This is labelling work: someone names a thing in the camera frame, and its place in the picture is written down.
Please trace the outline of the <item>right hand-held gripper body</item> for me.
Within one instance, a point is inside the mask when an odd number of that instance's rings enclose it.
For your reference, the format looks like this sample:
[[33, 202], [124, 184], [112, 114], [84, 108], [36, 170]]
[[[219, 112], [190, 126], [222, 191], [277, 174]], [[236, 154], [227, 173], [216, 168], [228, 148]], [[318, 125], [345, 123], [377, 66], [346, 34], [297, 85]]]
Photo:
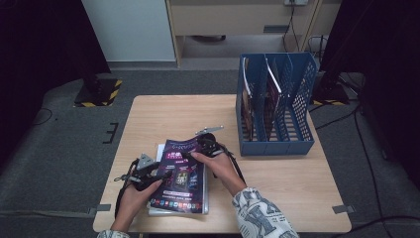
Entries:
[[223, 130], [224, 126], [220, 125], [217, 127], [204, 127], [202, 130], [197, 131], [195, 135], [199, 145], [198, 151], [207, 156], [215, 157], [224, 152], [224, 147], [219, 144], [213, 135], [213, 132]]

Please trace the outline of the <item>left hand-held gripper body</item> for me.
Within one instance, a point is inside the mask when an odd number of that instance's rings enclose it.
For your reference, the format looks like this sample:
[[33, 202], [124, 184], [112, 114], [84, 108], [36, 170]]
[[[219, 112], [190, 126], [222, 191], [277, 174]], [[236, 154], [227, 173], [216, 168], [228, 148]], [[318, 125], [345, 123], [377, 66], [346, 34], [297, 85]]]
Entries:
[[159, 162], [155, 161], [146, 154], [141, 154], [132, 162], [129, 181], [133, 184], [136, 190], [142, 191], [157, 180], [153, 176], [153, 171], [158, 167]]

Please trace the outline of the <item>black magazine with red print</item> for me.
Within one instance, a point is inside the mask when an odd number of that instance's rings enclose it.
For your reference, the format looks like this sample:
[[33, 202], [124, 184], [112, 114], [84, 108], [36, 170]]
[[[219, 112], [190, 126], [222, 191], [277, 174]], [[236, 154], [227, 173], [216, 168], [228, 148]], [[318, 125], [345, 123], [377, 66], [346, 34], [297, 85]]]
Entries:
[[247, 129], [247, 140], [254, 139], [254, 107], [253, 107], [253, 91], [254, 85], [249, 83], [248, 66], [249, 59], [243, 58], [243, 92], [242, 92], [242, 116], [244, 118]]

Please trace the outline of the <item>blue file rack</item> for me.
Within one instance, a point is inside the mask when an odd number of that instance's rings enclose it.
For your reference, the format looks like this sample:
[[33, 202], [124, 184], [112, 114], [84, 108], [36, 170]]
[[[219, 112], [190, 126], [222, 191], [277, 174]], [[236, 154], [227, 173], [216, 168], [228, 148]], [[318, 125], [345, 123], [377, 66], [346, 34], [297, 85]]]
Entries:
[[[254, 85], [254, 139], [247, 140], [242, 116], [243, 58], [249, 59], [249, 83]], [[281, 89], [271, 139], [266, 139], [264, 101], [267, 78], [266, 61], [276, 67]], [[240, 153], [243, 156], [305, 155], [314, 139], [307, 122], [308, 105], [317, 73], [315, 59], [309, 53], [242, 54], [236, 99]]]

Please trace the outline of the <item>person's right hand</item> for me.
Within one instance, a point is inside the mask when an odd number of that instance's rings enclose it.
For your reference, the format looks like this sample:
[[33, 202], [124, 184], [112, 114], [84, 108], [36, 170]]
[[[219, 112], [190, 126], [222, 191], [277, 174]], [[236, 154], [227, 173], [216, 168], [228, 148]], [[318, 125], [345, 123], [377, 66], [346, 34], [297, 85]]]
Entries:
[[200, 159], [196, 160], [205, 164], [232, 196], [235, 196], [247, 187], [234, 169], [230, 158], [225, 153], [219, 154], [214, 158], [203, 155]]

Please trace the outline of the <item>person's left hand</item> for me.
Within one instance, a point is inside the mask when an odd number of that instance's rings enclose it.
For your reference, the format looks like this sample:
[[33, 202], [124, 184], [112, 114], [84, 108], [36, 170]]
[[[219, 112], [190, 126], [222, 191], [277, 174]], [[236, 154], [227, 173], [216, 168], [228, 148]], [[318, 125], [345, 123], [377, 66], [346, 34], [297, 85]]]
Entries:
[[155, 181], [148, 188], [138, 191], [128, 185], [120, 200], [117, 216], [111, 225], [111, 230], [127, 233], [134, 218], [146, 206], [150, 196], [160, 187], [161, 181]]

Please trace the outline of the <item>grey tape piece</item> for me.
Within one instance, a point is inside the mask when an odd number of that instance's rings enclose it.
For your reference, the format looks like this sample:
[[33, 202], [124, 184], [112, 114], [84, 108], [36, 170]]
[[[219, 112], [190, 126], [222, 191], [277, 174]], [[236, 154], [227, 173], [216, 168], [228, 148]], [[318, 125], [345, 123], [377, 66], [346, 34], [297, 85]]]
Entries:
[[352, 205], [345, 205], [345, 204], [333, 206], [332, 209], [336, 214], [354, 213], [356, 211]]
[[88, 209], [88, 214], [95, 216], [98, 211], [110, 211], [111, 204], [98, 204], [96, 207]]

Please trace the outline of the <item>black stand base striped edge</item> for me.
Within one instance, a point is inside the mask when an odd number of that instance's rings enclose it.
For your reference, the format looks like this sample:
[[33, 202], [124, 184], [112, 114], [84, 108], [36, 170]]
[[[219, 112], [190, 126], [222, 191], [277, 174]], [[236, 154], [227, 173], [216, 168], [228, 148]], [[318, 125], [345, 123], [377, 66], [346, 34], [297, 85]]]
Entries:
[[121, 79], [99, 79], [97, 90], [89, 90], [83, 85], [74, 99], [75, 107], [110, 106], [120, 89]]
[[315, 77], [311, 103], [313, 105], [347, 105], [350, 99], [338, 77], [329, 78], [324, 72], [319, 72]]

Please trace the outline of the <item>wooden cabinet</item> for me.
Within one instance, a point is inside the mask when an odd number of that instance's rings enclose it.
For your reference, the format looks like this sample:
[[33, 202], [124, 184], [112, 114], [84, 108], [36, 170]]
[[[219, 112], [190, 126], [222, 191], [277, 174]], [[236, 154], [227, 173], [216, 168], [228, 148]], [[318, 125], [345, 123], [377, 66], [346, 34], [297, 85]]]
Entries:
[[175, 62], [182, 64], [186, 37], [283, 35], [289, 52], [303, 51], [309, 39], [328, 35], [342, 0], [165, 0]]

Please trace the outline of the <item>white panel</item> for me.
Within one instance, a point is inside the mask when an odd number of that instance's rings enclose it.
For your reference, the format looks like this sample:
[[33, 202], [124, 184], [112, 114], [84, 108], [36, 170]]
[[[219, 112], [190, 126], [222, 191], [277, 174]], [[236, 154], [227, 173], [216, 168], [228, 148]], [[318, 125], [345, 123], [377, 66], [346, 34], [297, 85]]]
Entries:
[[107, 61], [175, 61], [165, 0], [81, 0]]

